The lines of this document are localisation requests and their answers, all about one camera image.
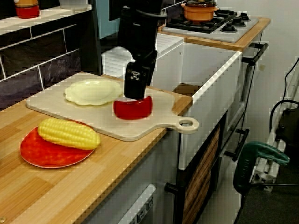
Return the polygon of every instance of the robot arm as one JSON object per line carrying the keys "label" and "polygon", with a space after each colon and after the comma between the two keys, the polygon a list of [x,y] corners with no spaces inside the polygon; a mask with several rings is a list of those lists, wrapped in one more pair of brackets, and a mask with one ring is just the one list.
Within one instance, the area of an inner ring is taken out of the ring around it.
{"label": "robot arm", "polygon": [[150,85],[157,59],[157,25],[167,16],[161,12],[161,4],[162,0],[127,0],[121,11],[118,45],[135,60],[127,64],[125,97],[143,99],[145,88]]}

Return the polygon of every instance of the hole in cutting board handle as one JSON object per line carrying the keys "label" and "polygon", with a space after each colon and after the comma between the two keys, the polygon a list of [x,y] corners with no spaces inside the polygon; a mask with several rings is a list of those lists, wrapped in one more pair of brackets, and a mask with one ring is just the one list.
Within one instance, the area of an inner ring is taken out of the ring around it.
{"label": "hole in cutting board handle", "polygon": [[179,124],[183,127],[190,127],[193,125],[193,122],[191,120],[180,120]]}

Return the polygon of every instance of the wall shelf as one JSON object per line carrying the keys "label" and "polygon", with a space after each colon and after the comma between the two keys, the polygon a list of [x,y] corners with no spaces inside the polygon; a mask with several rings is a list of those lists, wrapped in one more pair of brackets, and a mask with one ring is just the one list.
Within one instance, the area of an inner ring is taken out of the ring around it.
{"label": "wall shelf", "polygon": [[66,10],[60,7],[49,8],[40,11],[40,16],[32,19],[20,19],[19,17],[10,17],[0,20],[0,35],[14,32],[20,29],[32,27],[49,21],[62,19],[68,16],[76,15],[90,11],[92,6],[89,5],[85,11]]}

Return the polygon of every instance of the red cup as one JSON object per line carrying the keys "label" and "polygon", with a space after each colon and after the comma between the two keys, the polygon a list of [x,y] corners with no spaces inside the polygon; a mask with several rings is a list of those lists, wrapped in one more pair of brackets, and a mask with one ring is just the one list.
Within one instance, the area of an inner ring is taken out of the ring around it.
{"label": "red cup", "polygon": [[124,120],[136,120],[148,117],[153,110],[153,100],[148,96],[142,100],[113,102],[115,115]]}
{"label": "red cup", "polygon": [[37,0],[14,0],[17,16],[21,19],[30,19],[39,16]]}

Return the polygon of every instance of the white cabinet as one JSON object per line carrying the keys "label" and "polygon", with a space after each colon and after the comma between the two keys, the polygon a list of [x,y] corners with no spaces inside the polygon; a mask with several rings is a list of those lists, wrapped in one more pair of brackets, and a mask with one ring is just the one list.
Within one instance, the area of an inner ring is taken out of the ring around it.
{"label": "white cabinet", "polygon": [[173,48],[157,59],[151,85],[173,91],[181,81],[184,45]]}
{"label": "white cabinet", "polygon": [[172,224],[174,195],[164,186],[176,181],[177,155],[178,133],[168,131],[83,224],[118,224],[150,184],[156,187],[154,204],[141,223]]}
{"label": "white cabinet", "polygon": [[232,105],[241,66],[241,52],[184,43],[181,82],[202,86],[185,116],[199,122],[194,134],[182,134],[179,169],[185,170],[201,145]]}

